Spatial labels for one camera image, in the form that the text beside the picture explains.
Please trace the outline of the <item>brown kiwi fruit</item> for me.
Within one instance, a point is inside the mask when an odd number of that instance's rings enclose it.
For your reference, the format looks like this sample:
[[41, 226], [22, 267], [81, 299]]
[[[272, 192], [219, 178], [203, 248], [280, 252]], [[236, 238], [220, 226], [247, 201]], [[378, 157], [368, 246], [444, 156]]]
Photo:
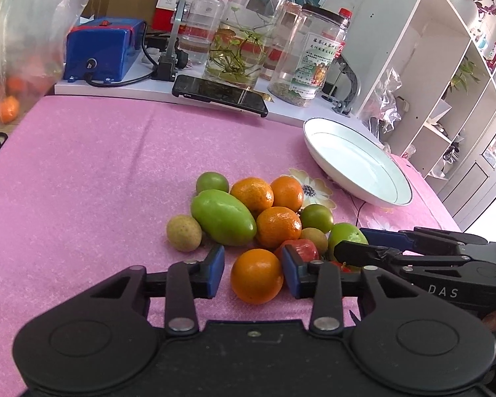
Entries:
[[329, 243], [325, 233], [316, 228], [304, 228], [301, 233], [302, 239], [313, 242], [320, 256], [324, 256], [328, 250]]

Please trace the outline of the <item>red small apple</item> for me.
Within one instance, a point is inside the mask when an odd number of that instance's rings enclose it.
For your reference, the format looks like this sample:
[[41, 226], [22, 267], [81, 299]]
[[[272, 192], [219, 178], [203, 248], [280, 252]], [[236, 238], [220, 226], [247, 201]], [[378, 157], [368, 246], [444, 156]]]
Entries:
[[320, 255], [315, 244], [309, 239], [296, 239], [284, 241], [275, 251], [274, 254], [278, 259], [281, 259], [283, 248], [286, 245], [292, 246], [296, 253], [302, 258], [305, 263], [314, 260], [319, 260]]

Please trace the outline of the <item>orange tangerine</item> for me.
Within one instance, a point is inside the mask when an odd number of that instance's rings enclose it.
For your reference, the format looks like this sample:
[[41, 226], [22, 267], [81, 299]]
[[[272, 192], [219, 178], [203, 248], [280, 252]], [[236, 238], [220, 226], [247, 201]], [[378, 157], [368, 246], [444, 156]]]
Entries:
[[281, 291], [283, 282], [280, 260], [265, 249], [251, 249], [238, 256], [230, 273], [234, 294], [252, 305], [271, 301]]
[[271, 182], [275, 207], [286, 207], [298, 212], [304, 202], [304, 191], [300, 182], [291, 176], [280, 176]]
[[258, 216], [274, 204], [274, 193], [270, 184], [259, 177], [247, 177], [237, 181], [231, 187], [230, 195], [244, 204], [253, 216]]
[[302, 222], [298, 214], [287, 207], [275, 206], [264, 210], [256, 219], [257, 242], [273, 250], [287, 240], [299, 239]]

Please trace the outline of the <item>small green fruit back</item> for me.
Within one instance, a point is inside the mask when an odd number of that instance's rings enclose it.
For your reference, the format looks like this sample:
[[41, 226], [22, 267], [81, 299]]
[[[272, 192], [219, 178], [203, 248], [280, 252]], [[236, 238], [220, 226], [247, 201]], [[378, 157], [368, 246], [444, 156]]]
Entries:
[[204, 172], [196, 181], [196, 192], [199, 194], [209, 189], [215, 189], [228, 193], [229, 182], [226, 177], [218, 172]]

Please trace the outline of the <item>green apple right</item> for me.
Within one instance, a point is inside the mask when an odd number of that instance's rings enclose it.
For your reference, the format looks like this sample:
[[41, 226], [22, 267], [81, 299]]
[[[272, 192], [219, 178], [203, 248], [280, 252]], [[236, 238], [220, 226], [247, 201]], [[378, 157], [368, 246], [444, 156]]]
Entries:
[[336, 260], [336, 257], [334, 255], [334, 248], [338, 243], [342, 241], [349, 241], [365, 245], [368, 244], [367, 238], [365, 237], [363, 232], [356, 226], [347, 222], [334, 224], [328, 237], [328, 251], [326, 254], [326, 257], [330, 261]]

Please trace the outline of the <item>green fruit centre right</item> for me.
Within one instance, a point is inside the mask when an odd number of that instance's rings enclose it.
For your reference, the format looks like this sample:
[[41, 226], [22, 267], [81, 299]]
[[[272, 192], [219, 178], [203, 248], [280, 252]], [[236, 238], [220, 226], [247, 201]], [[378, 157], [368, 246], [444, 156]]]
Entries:
[[310, 204], [302, 209], [300, 220], [304, 229], [315, 228], [323, 234], [329, 233], [334, 225], [331, 210], [321, 204]]

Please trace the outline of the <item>white round plate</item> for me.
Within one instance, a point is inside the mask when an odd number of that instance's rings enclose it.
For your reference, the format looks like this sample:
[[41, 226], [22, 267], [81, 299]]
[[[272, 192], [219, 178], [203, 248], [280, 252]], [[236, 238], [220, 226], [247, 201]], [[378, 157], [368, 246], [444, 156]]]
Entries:
[[353, 128], [315, 117], [303, 124], [308, 152], [337, 185], [379, 207], [407, 206], [413, 191], [405, 174], [377, 144]]

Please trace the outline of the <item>crumpled clear plastic bag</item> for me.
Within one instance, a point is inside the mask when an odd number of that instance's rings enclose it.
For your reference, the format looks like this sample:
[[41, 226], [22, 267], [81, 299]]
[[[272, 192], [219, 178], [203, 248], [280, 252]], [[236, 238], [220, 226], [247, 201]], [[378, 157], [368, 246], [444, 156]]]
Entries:
[[402, 120], [404, 110], [399, 109], [397, 98], [402, 81], [393, 67], [388, 67], [374, 86], [360, 120], [379, 141], [387, 140]]

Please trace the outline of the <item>pink floral tablecloth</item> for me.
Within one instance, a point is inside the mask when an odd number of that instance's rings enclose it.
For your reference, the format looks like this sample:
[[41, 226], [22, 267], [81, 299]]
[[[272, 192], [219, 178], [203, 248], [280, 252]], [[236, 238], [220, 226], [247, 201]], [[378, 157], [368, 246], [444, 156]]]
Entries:
[[0, 396], [24, 383], [11, 346], [33, 317], [134, 264], [182, 259], [166, 224], [185, 214], [198, 176], [272, 181], [296, 172], [331, 196], [334, 218], [381, 230], [455, 230], [408, 161], [411, 205], [379, 208], [331, 185], [300, 126], [227, 110], [48, 96], [0, 150]]

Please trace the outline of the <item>black smartphone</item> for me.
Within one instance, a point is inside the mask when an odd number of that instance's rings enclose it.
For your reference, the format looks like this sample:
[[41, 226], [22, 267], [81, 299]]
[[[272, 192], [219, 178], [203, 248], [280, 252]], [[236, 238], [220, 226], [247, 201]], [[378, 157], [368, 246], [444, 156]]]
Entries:
[[269, 114], [263, 97], [253, 91], [185, 74], [176, 77], [172, 95], [244, 110], [260, 117]]

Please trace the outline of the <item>white raised board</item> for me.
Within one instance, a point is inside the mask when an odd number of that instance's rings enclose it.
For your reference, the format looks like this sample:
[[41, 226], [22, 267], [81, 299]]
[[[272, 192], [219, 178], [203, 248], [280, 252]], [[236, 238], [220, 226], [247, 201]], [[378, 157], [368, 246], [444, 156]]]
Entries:
[[[240, 111], [214, 102], [189, 99], [183, 95], [176, 97], [172, 95], [172, 88], [171, 82], [154, 80], [145, 80], [117, 88], [97, 88], [83, 81], [68, 82], [62, 80], [54, 85], [54, 93], [59, 97], [74, 98], [76, 101], [96, 108], [117, 111], [123, 108], [128, 108], [131, 111], [139, 109], [160, 110], [169, 106], [176, 106], [179, 109], [194, 107], [215, 113], [221, 111], [233, 114]], [[306, 120], [319, 117], [346, 125], [369, 139], [374, 138], [359, 119], [352, 115], [343, 116], [337, 113], [332, 109], [331, 103], [321, 98], [312, 101], [308, 107], [301, 108], [271, 96], [265, 105], [268, 110], [268, 121], [300, 127]]]

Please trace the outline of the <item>labelled clear tea jar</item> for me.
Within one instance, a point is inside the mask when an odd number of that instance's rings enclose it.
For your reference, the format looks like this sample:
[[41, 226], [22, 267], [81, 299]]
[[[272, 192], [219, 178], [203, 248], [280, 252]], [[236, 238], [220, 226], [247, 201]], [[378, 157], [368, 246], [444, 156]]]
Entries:
[[338, 47], [338, 13], [305, 4], [268, 84], [271, 95], [306, 107], [325, 83]]

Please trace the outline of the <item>cola bottle red cap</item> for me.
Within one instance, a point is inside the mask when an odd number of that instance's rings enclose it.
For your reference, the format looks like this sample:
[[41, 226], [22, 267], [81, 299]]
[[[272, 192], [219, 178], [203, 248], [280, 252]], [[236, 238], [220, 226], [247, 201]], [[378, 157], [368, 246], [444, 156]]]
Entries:
[[345, 47], [346, 44], [346, 38], [348, 35], [348, 29], [351, 24], [351, 18], [352, 18], [352, 11], [350, 11], [347, 8], [341, 7], [340, 11], [338, 13], [338, 16], [342, 19], [340, 22], [340, 31], [337, 35], [336, 41], [338, 42], [338, 47], [335, 52], [335, 56], [333, 61], [337, 62], [338, 58], [341, 56], [341, 53], [343, 51], [343, 48]]

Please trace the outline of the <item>blue power box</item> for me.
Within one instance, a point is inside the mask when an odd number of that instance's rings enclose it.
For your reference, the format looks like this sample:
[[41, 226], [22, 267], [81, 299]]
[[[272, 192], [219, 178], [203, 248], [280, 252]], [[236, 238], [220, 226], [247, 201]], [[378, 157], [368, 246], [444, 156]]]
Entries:
[[63, 79], [120, 82], [141, 53], [146, 23], [103, 17], [74, 27], [68, 34]]

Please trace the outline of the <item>clear jar red lid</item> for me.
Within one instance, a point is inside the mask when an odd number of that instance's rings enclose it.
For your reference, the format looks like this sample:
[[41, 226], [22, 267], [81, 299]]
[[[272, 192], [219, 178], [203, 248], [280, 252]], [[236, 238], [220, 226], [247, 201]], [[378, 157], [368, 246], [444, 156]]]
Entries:
[[184, 19], [179, 48], [188, 54], [193, 66], [203, 65], [219, 27], [225, 0], [192, 0]]

